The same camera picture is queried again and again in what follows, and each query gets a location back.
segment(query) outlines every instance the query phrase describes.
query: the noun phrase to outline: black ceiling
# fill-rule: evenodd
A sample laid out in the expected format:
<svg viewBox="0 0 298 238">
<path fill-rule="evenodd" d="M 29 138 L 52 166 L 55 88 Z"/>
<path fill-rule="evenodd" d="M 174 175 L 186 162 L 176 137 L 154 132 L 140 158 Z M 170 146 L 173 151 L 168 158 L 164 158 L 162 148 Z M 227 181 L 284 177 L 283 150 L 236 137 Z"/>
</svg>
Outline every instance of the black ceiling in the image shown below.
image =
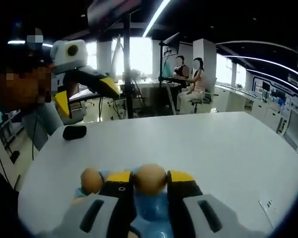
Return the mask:
<svg viewBox="0 0 298 238">
<path fill-rule="evenodd" d="M 132 35 L 142 36 L 161 2 L 162 0 L 143 0 L 141 10 L 132 14 L 131 21 L 144 24 L 142 27 L 132 28 Z M 63 39 L 77 32 L 82 32 L 78 34 L 79 38 L 93 38 L 88 33 L 84 0 L 44 0 L 28 5 L 21 13 L 26 15 L 23 19 L 30 19 L 32 24 L 42 29 L 48 41 Z M 297 0 L 287 3 L 271 0 L 171 0 L 156 22 L 155 27 L 157 26 L 160 27 L 149 33 L 150 37 L 157 40 L 164 40 L 181 32 L 182 41 L 188 43 L 201 38 L 214 43 L 252 40 L 283 45 L 298 52 Z M 123 34 L 121 28 L 107 30 L 97 39 L 108 40 L 118 34 Z M 298 71 L 298 54 L 293 51 L 254 43 L 231 43 L 224 46 L 238 55 L 271 60 Z M 219 49 L 219 53 L 229 55 L 222 49 Z M 240 60 L 233 60 L 245 66 Z M 255 70 L 281 79 L 286 79 L 289 74 L 289 71 L 275 65 L 247 61 Z"/>
</svg>

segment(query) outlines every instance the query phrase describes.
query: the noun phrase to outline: black pole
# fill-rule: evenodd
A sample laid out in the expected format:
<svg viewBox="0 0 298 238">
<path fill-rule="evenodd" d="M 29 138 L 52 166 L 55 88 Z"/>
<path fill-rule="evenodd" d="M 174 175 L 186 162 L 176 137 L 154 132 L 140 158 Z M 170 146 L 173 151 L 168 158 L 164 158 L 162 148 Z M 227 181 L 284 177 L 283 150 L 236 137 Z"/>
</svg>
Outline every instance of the black pole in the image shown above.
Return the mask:
<svg viewBox="0 0 298 238">
<path fill-rule="evenodd" d="M 128 118 L 134 118 L 133 112 L 133 88 L 130 74 L 130 15 L 124 19 L 124 67 L 125 67 L 125 94 L 127 102 Z"/>
<path fill-rule="evenodd" d="M 163 52 L 163 46 L 164 46 L 164 43 L 163 41 L 160 41 L 160 76 L 159 76 L 159 87 L 161 88 L 161 84 L 162 84 L 162 52 Z"/>
</svg>

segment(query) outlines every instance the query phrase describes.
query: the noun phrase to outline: white tabletop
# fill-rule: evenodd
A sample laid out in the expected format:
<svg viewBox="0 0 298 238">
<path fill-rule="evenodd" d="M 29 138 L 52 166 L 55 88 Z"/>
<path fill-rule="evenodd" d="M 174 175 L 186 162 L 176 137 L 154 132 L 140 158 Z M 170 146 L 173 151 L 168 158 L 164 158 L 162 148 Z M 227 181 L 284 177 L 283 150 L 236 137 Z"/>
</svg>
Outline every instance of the white tabletop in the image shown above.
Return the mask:
<svg viewBox="0 0 298 238">
<path fill-rule="evenodd" d="M 84 89 L 84 90 L 74 94 L 73 96 L 71 96 L 70 100 L 74 100 L 76 98 L 85 97 L 85 96 L 92 95 L 92 94 L 97 94 L 97 93 L 93 93 L 89 89 Z"/>
<path fill-rule="evenodd" d="M 232 93 L 235 93 L 237 95 L 240 95 L 240 96 L 245 97 L 245 98 L 247 98 L 249 100 L 252 100 L 252 101 L 254 101 L 254 100 L 260 101 L 261 100 L 260 98 L 256 97 L 255 95 L 253 95 L 249 92 L 245 92 L 243 90 L 239 90 L 239 89 L 232 88 L 232 87 L 229 87 L 229 86 L 216 85 L 215 87 L 227 90 L 227 91 L 232 92 Z"/>
<path fill-rule="evenodd" d="M 139 88 L 151 88 L 151 87 L 157 87 L 159 86 L 159 80 L 158 79 L 151 79 L 151 78 L 147 78 L 147 79 L 141 79 L 137 81 L 138 87 Z M 122 86 L 125 85 L 125 82 L 123 80 L 119 80 L 116 83 L 117 86 Z M 73 96 L 70 97 L 70 100 L 74 100 L 80 97 L 86 97 L 89 95 L 97 95 L 97 93 L 93 93 L 91 92 L 89 89 L 84 89 L 76 94 L 74 94 Z"/>
<path fill-rule="evenodd" d="M 241 224 L 269 232 L 258 200 L 283 218 L 298 194 L 298 154 L 244 112 L 107 121 L 64 141 L 59 128 L 32 163 L 19 194 L 20 219 L 32 231 L 59 225 L 87 168 L 118 171 L 145 163 L 190 173 L 205 194 L 233 209 Z"/>
</svg>

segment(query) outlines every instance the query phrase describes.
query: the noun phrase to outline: brown egg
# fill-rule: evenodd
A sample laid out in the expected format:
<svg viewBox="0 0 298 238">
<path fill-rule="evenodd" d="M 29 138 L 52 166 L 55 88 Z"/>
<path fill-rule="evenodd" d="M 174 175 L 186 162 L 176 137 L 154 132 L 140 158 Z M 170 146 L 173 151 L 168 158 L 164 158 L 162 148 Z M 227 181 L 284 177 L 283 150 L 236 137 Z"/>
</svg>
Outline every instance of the brown egg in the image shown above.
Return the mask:
<svg viewBox="0 0 298 238">
<path fill-rule="evenodd" d="M 82 202 L 85 198 L 84 197 L 79 197 L 77 199 L 75 199 L 73 202 L 71 202 L 71 205 L 76 205 L 80 202 Z"/>
<path fill-rule="evenodd" d="M 139 238 L 135 233 L 129 232 L 127 238 Z"/>
<path fill-rule="evenodd" d="M 135 174 L 135 188 L 145 195 L 158 195 L 165 185 L 166 172 L 159 165 L 143 165 Z"/>
<path fill-rule="evenodd" d="M 86 169 L 80 176 L 81 188 L 86 195 L 98 193 L 103 186 L 103 180 L 98 171 Z"/>
</svg>

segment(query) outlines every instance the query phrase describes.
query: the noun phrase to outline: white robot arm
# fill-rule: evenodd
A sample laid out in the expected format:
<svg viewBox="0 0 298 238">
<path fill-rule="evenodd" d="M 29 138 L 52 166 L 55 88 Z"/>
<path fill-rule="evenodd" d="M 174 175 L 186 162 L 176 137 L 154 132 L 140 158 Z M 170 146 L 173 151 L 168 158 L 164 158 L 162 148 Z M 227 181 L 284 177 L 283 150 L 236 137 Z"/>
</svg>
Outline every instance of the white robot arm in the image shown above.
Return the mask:
<svg viewBox="0 0 298 238">
<path fill-rule="evenodd" d="M 99 73 L 87 65 L 87 49 L 84 40 L 56 41 L 50 56 L 54 62 L 52 91 L 63 113 L 70 116 L 67 90 L 70 82 L 87 86 L 101 97 L 119 98 L 119 90 L 113 78 Z"/>
</svg>

